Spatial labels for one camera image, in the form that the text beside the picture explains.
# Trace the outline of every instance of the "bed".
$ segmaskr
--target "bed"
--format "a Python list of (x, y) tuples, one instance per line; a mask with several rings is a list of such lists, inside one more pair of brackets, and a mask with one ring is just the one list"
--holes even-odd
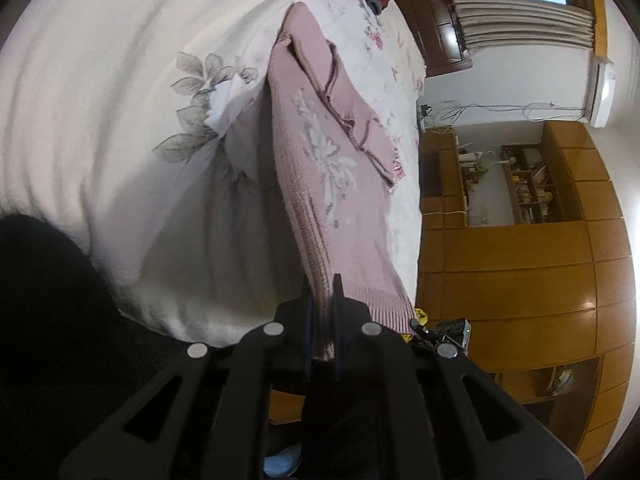
[(297, 297), (265, 88), (304, 2), (398, 150), (387, 242), (415, 301), (424, 60), (391, 1), (32, 0), (0, 50), (0, 214), (44, 219), (158, 332), (236, 343)]

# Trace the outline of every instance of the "curtain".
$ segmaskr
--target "curtain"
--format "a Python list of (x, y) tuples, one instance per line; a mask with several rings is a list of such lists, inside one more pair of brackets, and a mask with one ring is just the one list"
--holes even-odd
[(593, 48), (593, 15), (588, 10), (541, 0), (454, 3), (470, 50), (523, 44)]

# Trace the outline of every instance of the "black fabric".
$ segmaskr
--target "black fabric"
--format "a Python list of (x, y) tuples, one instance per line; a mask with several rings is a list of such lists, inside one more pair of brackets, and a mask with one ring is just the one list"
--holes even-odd
[[(55, 478), (62, 459), (186, 343), (122, 317), (100, 275), (62, 233), (0, 219), (0, 478)], [(326, 380), (302, 423), (270, 427), (267, 451), (303, 440), (298, 480), (377, 480), (370, 388)]]
[[(326, 364), (314, 373), (328, 376)], [(310, 389), (302, 409), (298, 480), (378, 480), (382, 447), (378, 401), (366, 384), (325, 381)]]
[(60, 461), (186, 343), (122, 317), (87, 257), (26, 216), (0, 219), (0, 478)]

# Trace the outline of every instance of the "wooden bookshelf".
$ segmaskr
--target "wooden bookshelf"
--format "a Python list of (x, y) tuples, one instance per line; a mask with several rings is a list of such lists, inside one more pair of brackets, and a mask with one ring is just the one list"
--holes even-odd
[[(525, 150), (537, 150), (540, 154), (539, 162), (533, 168), (527, 161)], [(501, 159), (510, 161), (502, 166), (516, 224), (564, 221), (556, 188), (538, 144), (504, 144)], [(541, 170), (545, 177), (536, 183), (536, 173)]]

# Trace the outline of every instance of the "metal screw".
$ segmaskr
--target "metal screw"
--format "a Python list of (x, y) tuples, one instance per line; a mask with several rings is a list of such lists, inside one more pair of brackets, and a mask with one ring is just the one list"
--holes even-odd
[(458, 355), (458, 349), (451, 343), (439, 344), (436, 351), (440, 357), (444, 357), (445, 359), (453, 359)]
[(284, 332), (284, 325), (277, 323), (275, 321), (272, 321), (270, 323), (267, 323), (264, 327), (263, 327), (264, 333), (266, 335), (280, 335)]
[(380, 335), (382, 332), (382, 327), (378, 323), (374, 323), (373, 321), (366, 322), (362, 326), (362, 333), (364, 335)]
[(209, 349), (204, 343), (194, 343), (187, 348), (187, 355), (192, 359), (200, 359), (207, 355)]

